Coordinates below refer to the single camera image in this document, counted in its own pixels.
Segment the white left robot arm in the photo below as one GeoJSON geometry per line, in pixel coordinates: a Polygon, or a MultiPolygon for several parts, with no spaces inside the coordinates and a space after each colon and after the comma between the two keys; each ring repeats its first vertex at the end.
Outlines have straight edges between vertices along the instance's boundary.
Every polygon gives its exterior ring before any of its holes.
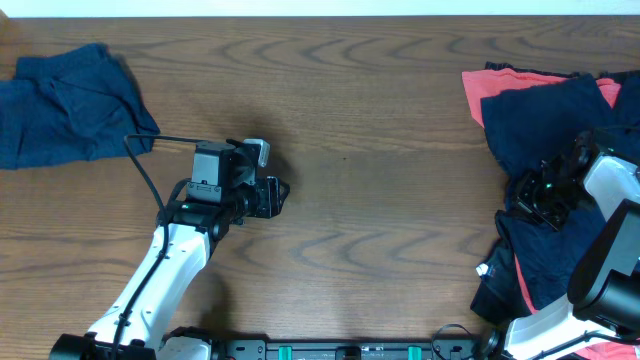
{"type": "Polygon", "coordinates": [[[52,359],[223,359],[226,347],[194,327],[169,322],[196,275],[233,225],[280,214],[290,187],[259,176],[262,139],[196,141],[192,174],[160,202],[147,254],[105,314],[83,335],[61,335],[52,359]]]}

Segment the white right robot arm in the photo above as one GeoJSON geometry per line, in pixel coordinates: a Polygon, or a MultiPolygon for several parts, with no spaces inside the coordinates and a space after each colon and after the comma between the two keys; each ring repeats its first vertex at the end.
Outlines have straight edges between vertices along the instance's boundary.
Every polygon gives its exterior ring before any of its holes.
{"type": "Polygon", "coordinates": [[[517,209],[560,230],[590,200],[606,224],[578,262],[565,295],[494,333],[494,359],[558,359],[602,342],[639,343],[639,162],[611,128],[580,133],[568,153],[517,183],[517,209]]]}

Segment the navy blue shorts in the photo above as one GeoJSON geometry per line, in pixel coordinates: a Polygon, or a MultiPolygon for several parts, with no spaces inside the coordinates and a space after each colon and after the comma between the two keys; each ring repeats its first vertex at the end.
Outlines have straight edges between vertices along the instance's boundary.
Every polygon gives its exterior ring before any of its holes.
{"type": "MultiPolygon", "coordinates": [[[[627,78],[609,105],[590,75],[559,84],[508,90],[481,102],[487,142],[512,181],[537,170],[568,149],[577,135],[606,127],[615,148],[639,156],[639,79],[627,78]]],[[[534,308],[542,309],[567,291],[579,260],[605,226],[595,206],[570,212],[553,230],[518,214],[512,202],[495,215],[502,239],[514,249],[534,308]]]]}

